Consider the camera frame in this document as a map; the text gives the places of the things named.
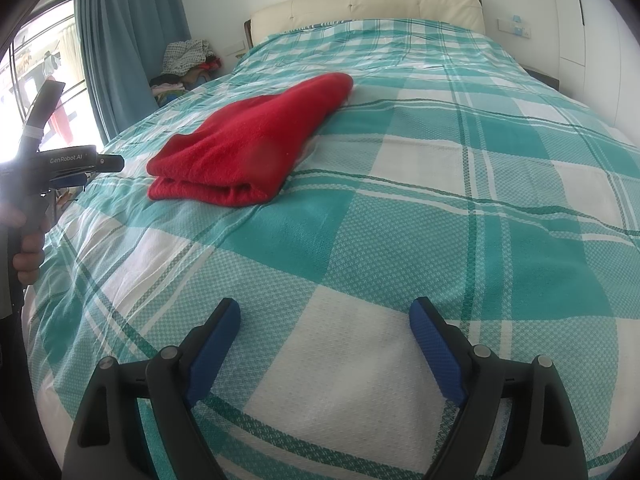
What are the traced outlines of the person's left hand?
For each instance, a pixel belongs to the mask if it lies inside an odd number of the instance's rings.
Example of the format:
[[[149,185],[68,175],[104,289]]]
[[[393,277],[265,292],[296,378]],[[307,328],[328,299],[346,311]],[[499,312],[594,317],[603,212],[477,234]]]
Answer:
[[[27,217],[13,205],[1,203],[2,226],[20,230],[26,220]],[[37,229],[22,236],[20,251],[13,258],[13,267],[23,286],[35,284],[37,281],[44,260],[44,237],[49,230],[50,222],[47,217],[43,217]]]

